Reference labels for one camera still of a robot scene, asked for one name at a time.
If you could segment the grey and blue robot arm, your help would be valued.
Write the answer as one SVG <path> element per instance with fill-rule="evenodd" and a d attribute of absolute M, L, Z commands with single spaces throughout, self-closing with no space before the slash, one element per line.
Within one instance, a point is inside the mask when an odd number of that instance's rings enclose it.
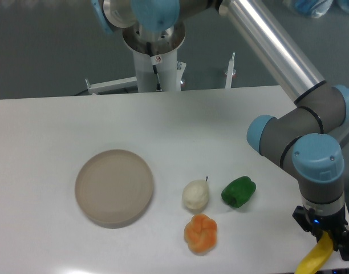
<path fill-rule="evenodd" d="M 349 261 L 349 225 L 344 208 L 342 140 L 330 132 L 349 121 L 349 89 L 330 86 L 261 1 L 92 1 L 102 29 L 122 29 L 132 50 L 136 76 L 89 86 L 90 93 L 132 83 L 140 92 L 180 91 L 182 63 L 177 49 L 184 20 L 214 8 L 238 29 L 294 102 L 281 118 L 257 117 L 247 142 L 260 155 L 296 178 L 302 195 L 293 218 Z"/>

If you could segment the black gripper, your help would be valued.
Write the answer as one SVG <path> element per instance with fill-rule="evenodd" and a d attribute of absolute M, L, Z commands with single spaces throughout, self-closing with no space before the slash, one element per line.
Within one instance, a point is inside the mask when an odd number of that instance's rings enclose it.
<path fill-rule="evenodd" d="M 316 237 L 317 241 L 324 231 L 327 232 L 342 260 L 349 261 L 349 225 L 346 225 L 345 209 L 342 206 L 339 211 L 329 214 L 324 211 L 325 208 L 326 205 L 319 208 L 298 205 L 292 217 L 305 232 Z"/>

